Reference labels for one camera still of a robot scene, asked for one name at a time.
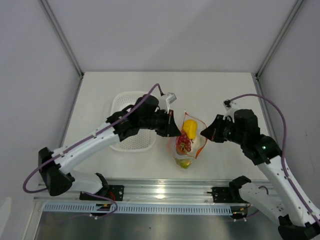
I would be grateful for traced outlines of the yellow pepper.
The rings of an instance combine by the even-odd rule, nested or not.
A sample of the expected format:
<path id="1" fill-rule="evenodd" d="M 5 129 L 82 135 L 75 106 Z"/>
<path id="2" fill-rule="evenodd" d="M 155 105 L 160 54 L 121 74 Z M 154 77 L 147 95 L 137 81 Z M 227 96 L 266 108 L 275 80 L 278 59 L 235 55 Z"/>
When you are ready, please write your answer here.
<path id="1" fill-rule="evenodd" d="M 183 122 L 182 130 L 186 133 L 190 140 L 194 140 L 197 136 L 198 123 L 193 119 L 187 119 Z"/>

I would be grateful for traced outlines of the clear zip bag orange zipper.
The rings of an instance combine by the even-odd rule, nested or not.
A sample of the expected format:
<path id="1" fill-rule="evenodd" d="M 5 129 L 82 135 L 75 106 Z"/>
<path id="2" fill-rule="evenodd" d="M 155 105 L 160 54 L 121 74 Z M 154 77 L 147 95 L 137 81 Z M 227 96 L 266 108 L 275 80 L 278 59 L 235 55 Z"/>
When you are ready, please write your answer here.
<path id="1" fill-rule="evenodd" d="M 207 139 L 201 135 L 207 125 L 197 117 L 184 112 L 180 124 L 180 136 L 171 137 L 167 142 L 167 151 L 182 169 L 187 169 L 198 158 Z"/>

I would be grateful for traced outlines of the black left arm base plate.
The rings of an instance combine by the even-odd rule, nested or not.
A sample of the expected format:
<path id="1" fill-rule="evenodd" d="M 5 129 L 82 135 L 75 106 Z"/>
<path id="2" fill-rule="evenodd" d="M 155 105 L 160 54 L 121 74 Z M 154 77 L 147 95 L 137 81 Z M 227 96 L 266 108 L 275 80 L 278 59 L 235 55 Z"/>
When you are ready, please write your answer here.
<path id="1" fill-rule="evenodd" d="M 111 199 L 113 201 L 123 201 L 124 196 L 124 189 L 125 187 L 123 185 L 109 185 L 107 180 L 103 177 L 102 174 L 96 173 L 97 177 L 99 178 L 102 187 L 97 192 L 94 193 L 94 196 L 88 194 L 88 193 L 80 193 L 79 199 L 82 201 L 99 201 L 103 200 L 102 197 Z"/>

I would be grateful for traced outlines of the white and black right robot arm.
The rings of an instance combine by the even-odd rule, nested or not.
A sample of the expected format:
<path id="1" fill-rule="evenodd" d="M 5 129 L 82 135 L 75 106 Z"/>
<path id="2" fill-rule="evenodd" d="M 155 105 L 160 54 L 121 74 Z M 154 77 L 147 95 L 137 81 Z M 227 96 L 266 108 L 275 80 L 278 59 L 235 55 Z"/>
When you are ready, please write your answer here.
<path id="1" fill-rule="evenodd" d="M 253 204 L 277 226 L 284 240 L 311 240 L 320 234 L 320 210 L 297 183 L 278 144 L 260 132 L 252 110 L 240 109 L 233 115 L 218 114 L 200 133 L 215 143 L 233 142 L 267 177 L 280 201 L 261 191 L 249 178 L 240 176 L 229 183 L 228 196 L 234 202 Z"/>

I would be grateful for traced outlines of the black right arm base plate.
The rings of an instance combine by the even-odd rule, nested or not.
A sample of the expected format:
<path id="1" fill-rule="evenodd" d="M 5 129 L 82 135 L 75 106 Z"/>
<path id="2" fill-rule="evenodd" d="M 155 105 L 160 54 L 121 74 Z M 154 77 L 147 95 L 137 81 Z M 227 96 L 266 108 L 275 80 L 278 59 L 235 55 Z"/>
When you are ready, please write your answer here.
<path id="1" fill-rule="evenodd" d="M 214 186 L 206 193 L 212 196 L 214 203 L 247 204 L 248 202 L 240 196 L 240 189 L 251 182 L 248 177 L 242 175 L 230 181 L 227 187 Z"/>

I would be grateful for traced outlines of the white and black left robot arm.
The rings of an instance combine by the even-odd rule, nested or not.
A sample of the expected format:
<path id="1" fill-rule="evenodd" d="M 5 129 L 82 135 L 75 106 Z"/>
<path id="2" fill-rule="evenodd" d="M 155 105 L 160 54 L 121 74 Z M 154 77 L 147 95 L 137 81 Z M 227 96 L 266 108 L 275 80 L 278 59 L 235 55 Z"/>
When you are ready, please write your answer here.
<path id="1" fill-rule="evenodd" d="M 68 147 L 53 151 L 47 147 L 38 152 L 39 173 L 52 197 L 69 190 L 88 192 L 97 200 L 108 196 L 109 185 L 100 173 L 87 174 L 74 168 L 105 147 L 116 145 L 139 133 L 154 131 L 158 136 L 179 137 L 181 132 L 174 120 L 170 104 L 174 93 L 160 97 L 143 95 L 134 104 L 114 112 L 96 130 Z"/>

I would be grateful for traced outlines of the green apple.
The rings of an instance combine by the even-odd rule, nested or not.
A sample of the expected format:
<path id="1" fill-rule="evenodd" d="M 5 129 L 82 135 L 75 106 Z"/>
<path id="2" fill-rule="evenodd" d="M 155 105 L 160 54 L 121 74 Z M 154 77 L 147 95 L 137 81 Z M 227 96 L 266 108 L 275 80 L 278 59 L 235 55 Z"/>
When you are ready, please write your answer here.
<path id="1" fill-rule="evenodd" d="M 193 163 L 192 158 L 176 158 L 175 163 L 182 169 L 188 169 Z"/>

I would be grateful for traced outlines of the white cauliflower with green leaves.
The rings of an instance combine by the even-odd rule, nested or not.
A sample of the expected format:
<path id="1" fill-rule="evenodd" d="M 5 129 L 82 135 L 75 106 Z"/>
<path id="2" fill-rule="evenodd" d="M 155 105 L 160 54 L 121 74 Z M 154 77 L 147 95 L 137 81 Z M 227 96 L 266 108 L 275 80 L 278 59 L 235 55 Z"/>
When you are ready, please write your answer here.
<path id="1" fill-rule="evenodd" d="M 196 152 L 201 147 L 201 136 L 197 135 L 193 140 L 191 140 L 190 152 Z"/>

